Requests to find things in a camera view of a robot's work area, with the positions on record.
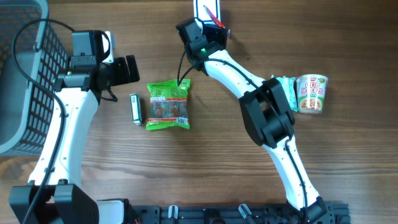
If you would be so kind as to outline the bright green snack bag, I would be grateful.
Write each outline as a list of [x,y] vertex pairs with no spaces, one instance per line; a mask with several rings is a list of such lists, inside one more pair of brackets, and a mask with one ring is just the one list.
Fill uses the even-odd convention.
[[158,130],[179,126],[189,129],[187,111],[190,79],[178,84],[177,79],[164,82],[148,83],[150,93],[150,111],[146,130]]

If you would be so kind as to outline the green carton with barcode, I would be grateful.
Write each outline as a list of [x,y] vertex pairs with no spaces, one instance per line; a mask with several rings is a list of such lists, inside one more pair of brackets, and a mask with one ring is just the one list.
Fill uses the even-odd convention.
[[132,121],[135,125],[142,125],[141,99],[136,93],[130,94]]

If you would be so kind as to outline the red and white sachet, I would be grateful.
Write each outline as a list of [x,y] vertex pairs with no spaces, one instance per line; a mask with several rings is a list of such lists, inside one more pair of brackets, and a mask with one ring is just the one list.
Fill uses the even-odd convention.
[[226,28],[224,24],[210,11],[210,9],[207,6],[204,5],[203,8],[206,11],[206,13],[210,16],[211,20],[216,26],[224,29]]

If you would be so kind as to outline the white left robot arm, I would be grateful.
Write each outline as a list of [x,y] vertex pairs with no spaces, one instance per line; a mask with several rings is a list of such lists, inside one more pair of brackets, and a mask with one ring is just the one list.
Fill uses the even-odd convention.
[[9,202],[21,223],[140,223],[127,199],[94,200],[81,188],[81,162],[91,121],[115,72],[101,30],[72,32],[73,55],[53,82],[49,132],[28,184]]

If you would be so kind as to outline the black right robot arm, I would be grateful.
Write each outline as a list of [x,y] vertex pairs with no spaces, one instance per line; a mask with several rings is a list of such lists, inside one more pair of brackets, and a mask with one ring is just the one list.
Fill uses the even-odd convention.
[[190,18],[176,25],[190,69],[218,80],[238,99],[244,127],[252,141],[270,155],[285,188],[289,205],[302,223],[326,214],[326,206],[308,178],[299,156],[295,118],[281,83],[265,80],[233,60],[215,39],[224,30]]

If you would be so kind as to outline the cup noodles cup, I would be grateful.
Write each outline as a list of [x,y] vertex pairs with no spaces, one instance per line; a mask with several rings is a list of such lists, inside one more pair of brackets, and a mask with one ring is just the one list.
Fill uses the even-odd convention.
[[323,111],[328,78],[306,74],[297,79],[297,103],[300,113],[319,114]]

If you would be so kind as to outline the light green snack packet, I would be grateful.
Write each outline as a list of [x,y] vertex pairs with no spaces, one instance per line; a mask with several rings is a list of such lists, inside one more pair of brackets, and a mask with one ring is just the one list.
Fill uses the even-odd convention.
[[297,96],[296,96],[296,92],[295,92],[296,78],[283,76],[283,77],[276,77],[276,79],[282,85],[282,88],[287,97],[287,101],[289,103],[290,109],[294,112],[297,112],[299,110],[299,107],[297,104]]

